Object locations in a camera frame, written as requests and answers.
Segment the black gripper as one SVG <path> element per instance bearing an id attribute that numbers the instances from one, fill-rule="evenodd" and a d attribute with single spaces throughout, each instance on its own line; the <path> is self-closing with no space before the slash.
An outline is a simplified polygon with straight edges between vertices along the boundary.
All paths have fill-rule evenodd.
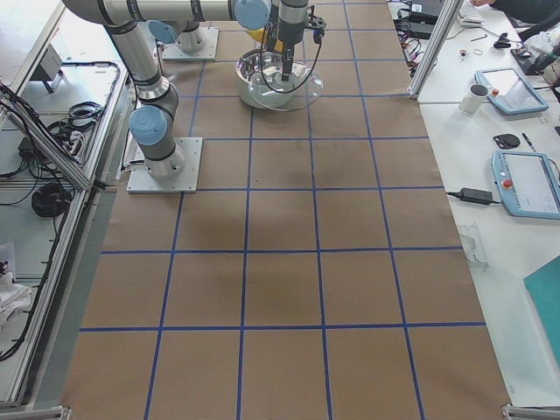
<path id="1" fill-rule="evenodd" d="M 292 72 L 295 44 L 298 42 L 298 26 L 296 24 L 269 24 L 267 51 L 274 52 L 277 42 L 282 43 L 282 81 L 289 81 Z"/>

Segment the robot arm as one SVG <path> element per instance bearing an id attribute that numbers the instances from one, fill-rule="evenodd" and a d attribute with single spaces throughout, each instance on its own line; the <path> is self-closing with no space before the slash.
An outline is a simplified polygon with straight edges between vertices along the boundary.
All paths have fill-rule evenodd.
<path id="1" fill-rule="evenodd" d="M 138 1 L 141 18 L 154 38 L 173 44 L 183 32 L 195 31 L 200 22 L 235 21 L 248 30 L 264 28 L 277 19 L 271 1 Z"/>
<path id="2" fill-rule="evenodd" d="M 170 44 L 201 22 L 235 21 L 248 30 L 263 29 L 262 46 L 281 49 L 281 77 L 289 81 L 294 52 L 307 30 L 321 42 L 326 28 L 306 1 L 67 1 L 77 17 L 102 25 L 136 87 L 139 109 L 132 112 L 129 131 L 154 179 L 172 178 L 186 165 L 186 154 L 173 138 L 179 94 L 153 58 L 140 31 L 145 22 L 155 39 Z"/>

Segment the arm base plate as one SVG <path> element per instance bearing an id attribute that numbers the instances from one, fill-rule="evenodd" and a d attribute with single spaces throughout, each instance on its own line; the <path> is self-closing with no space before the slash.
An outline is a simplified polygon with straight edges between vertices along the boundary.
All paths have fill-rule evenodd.
<path id="1" fill-rule="evenodd" d="M 163 60 L 205 61 L 215 60 L 219 29 L 199 27 L 194 31 L 184 31 L 173 44 L 166 44 Z"/>
<path id="2" fill-rule="evenodd" d="M 162 161 L 131 167 L 128 193 L 196 193 L 203 150 L 201 137 L 175 137 L 174 153 Z"/>

